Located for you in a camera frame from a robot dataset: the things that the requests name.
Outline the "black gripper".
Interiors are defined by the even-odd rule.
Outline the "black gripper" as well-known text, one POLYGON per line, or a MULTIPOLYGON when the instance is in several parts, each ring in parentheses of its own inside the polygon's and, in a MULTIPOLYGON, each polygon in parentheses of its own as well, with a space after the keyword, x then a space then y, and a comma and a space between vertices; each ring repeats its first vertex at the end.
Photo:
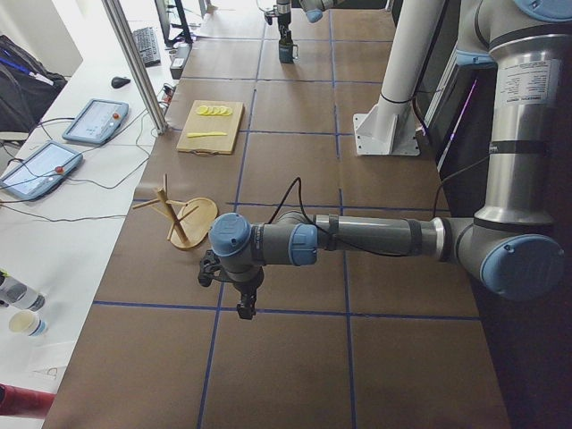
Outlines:
POLYGON ((286 37, 290 31, 290 14, 280 14, 277 16, 277 23, 280 35, 286 37))
POLYGON ((240 319, 253 318, 256 315, 257 289, 262 285, 264 278, 263 272, 257 272, 247 281, 233 283, 233 287, 240 293, 240 301, 236 306, 240 319))

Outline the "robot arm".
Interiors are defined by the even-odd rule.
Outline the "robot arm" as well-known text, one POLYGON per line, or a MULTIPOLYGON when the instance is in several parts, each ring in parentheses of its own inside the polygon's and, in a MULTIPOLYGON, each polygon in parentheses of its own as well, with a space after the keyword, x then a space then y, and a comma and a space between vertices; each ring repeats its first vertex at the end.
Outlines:
MULTIPOLYGON (((338 0, 299 1, 299 6, 310 23, 319 21, 325 11, 339 4, 341 4, 341 1, 338 0)), ((290 34, 291 0, 276 0, 273 9, 265 13, 265 19, 269 25, 272 24, 273 19, 276 19, 281 38, 286 38, 290 34)))
POLYGON ((510 300, 542 296, 565 265, 548 236, 544 208, 552 119, 571 56, 568 1, 464 1, 457 62, 495 64, 492 137, 484 206, 470 218, 379 219, 275 212, 268 223, 219 216, 199 264, 198 281, 228 282, 240 293, 241 318, 255 315, 266 265, 312 265, 319 249, 383 257, 427 255, 461 265, 510 300))

